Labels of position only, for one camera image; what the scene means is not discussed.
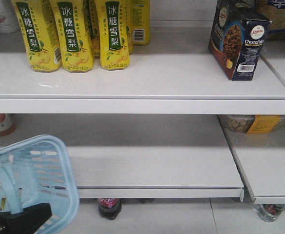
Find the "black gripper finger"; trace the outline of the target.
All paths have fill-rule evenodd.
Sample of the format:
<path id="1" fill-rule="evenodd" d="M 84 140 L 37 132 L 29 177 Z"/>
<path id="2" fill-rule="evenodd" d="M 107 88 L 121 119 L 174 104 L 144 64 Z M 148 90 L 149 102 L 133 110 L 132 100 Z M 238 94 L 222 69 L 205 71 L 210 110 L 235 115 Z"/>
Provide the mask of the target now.
<path id="1" fill-rule="evenodd" d="M 22 212 L 0 212 L 0 234 L 33 234 L 52 216 L 51 205 L 40 203 Z"/>

